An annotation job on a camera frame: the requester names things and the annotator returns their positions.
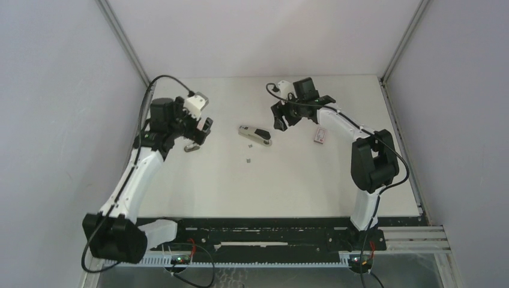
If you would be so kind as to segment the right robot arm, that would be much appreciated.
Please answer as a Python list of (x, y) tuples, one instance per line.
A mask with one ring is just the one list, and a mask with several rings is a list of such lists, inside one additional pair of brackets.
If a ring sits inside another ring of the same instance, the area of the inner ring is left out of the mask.
[(333, 97), (320, 95), (310, 77), (293, 83), (267, 83), (265, 89), (277, 99), (271, 106), (276, 130), (286, 131), (306, 118), (317, 125), (331, 121), (328, 131), (339, 130), (351, 139), (350, 173), (358, 193), (350, 216), (354, 229), (346, 236), (350, 247), (363, 249), (371, 240), (368, 230), (378, 222), (381, 195), (395, 186), (393, 180), (400, 172), (400, 155), (392, 134), (386, 129), (373, 130), (347, 116)]

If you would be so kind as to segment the grey black long stapler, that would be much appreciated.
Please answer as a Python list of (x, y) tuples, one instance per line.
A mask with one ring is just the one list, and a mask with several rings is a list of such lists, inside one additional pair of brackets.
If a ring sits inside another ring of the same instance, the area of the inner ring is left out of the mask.
[(273, 143), (270, 132), (262, 128), (240, 125), (238, 127), (238, 134), (266, 147), (271, 146)]

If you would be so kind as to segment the right aluminium frame post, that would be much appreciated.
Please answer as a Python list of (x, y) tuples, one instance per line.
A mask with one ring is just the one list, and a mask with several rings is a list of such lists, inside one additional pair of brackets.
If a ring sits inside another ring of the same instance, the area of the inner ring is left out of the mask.
[(410, 43), (412, 36), (415, 34), (415, 31), (421, 22), (421, 19), (424, 17), (425, 12), (432, 2), (433, 1), (431, 0), (421, 0), (418, 3), (417, 8), (415, 9), (393, 55), (391, 56), (387, 67), (385, 68), (382, 76), (379, 78), (383, 91), (387, 92), (388, 82), (390, 81), (398, 62), (404, 54), (407, 45)]

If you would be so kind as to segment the small pink white stapler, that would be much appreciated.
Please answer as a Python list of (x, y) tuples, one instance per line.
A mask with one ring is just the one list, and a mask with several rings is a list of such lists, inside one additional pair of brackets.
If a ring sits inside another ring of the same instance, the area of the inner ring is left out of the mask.
[(197, 129), (197, 130), (199, 130), (199, 131), (203, 131), (204, 126), (205, 126), (205, 121), (204, 121), (204, 120), (201, 120), (201, 121), (197, 124), (196, 129)]

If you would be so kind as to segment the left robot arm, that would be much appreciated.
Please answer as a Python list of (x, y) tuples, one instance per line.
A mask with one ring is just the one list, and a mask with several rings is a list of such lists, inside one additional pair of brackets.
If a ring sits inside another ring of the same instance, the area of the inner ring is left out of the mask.
[(137, 225), (140, 206), (150, 182), (162, 168), (176, 139), (203, 145), (211, 132), (211, 118), (202, 119), (209, 101), (202, 94), (187, 98), (158, 98), (142, 121), (124, 173), (106, 203), (86, 214), (82, 227), (87, 238), (84, 252), (116, 263), (139, 263), (145, 253), (163, 243), (184, 248), (188, 235), (175, 221), (155, 220)]

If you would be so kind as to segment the left controller board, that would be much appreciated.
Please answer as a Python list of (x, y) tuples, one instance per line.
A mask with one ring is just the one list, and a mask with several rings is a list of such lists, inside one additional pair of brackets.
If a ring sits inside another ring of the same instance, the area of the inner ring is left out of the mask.
[(189, 265), (190, 263), (191, 257), (188, 256), (175, 256), (171, 260), (171, 265)]

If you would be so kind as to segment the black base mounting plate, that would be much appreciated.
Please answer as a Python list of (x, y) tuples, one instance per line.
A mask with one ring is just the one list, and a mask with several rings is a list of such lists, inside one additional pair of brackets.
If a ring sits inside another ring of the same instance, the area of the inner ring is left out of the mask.
[(348, 217), (177, 218), (173, 241), (155, 251), (191, 252), (198, 261), (303, 263), (339, 254), (387, 250), (387, 227), (423, 227), (423, 217), (381, 217), (371, 232), (354, 232)]

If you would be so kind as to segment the small beige stapler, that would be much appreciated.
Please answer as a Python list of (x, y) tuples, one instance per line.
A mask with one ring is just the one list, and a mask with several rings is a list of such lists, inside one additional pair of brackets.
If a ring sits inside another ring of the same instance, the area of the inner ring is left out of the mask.
[(188, 145), (185, 145), (184, 152), (189, 153), (189, 152), (197, 151), (199, 149), (200, 149), (200, 145), (198, 145), (196, 143), (190, 143)]

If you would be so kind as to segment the closed red staple box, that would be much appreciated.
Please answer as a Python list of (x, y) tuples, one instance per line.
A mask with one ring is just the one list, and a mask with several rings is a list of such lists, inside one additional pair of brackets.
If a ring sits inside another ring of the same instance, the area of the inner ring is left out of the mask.
[(322, 127), (318, 127), (316, 130), (313, 141), (315, 143), (324, 144), (326, 135), (327, 135), (327, 130)]

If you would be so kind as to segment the aluminium frame post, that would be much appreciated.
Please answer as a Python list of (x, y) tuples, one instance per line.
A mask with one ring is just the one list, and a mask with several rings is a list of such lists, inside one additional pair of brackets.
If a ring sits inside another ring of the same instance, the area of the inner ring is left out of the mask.
[(151, 79), (144, 69), (134, 46), (132, 45), (125, 29), (123, 28), (118, 16), (112, 7), (112, 4), (107, 0), (95, 0), (95, 3), (106, 19), (107, 24), (110, 26), (114, 36), (118, 40), (119, 45), (123, 49), (135, 72), (141, 79), (142, 83), (145, 85), (145, 88), (147, 88)]
[(387, 67), (385, 68), (382, 76), (379, 78), (383, 91), (387, 92), (388, 82), (390, 81), (398, 62), (404, 54), (407, 45), (410, 43), (412, 36), (415, 34), (415, 31), (421, 22), (421, 19), (424, 17), (425, 12), (432, 2), (433, 1), (431, 0), (421, 0), (418, 3), (417, 8), (415, 9), (393, 55), (391, 56)]

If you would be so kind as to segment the left aluminium frame post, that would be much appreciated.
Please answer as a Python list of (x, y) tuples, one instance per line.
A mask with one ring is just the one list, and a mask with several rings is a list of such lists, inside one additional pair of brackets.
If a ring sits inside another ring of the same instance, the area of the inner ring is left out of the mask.
[(145, 88), (147, 88), (151, 79), (144, 69), (134, 46), (132, 45), (125, 29), (123, 28), (118, 16), (112, 7), (112, 4), (107, 0), (95, 0), (95, 3), (106, 19), (107, 24), (110, 26), (114, 36), (118, 40), (119, 45), (123, 49), (135, 72), (141, 79), (142, 83), (145, 85)]

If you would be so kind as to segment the controller board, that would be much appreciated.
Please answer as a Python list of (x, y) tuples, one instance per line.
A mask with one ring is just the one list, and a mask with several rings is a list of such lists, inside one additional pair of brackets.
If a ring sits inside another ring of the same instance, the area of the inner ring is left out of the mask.
[(370, 256), (351, 255), (348, 258), (348, 268), (356, 274), (365, 274), (371, 270), (373, 258)]
[(171, 260), (171, 265), (189, 265), (190, 263), (191, 257), (188, 256), (175, 256)]

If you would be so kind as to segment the right controller board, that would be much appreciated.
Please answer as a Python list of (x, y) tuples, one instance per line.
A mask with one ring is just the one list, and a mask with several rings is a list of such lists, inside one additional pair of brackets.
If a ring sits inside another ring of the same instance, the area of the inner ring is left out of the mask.
[(351, 255), (348, 258), (348, 268), (356, 274), (365, 274), (371, 270), (373, 258), (370, 256)]

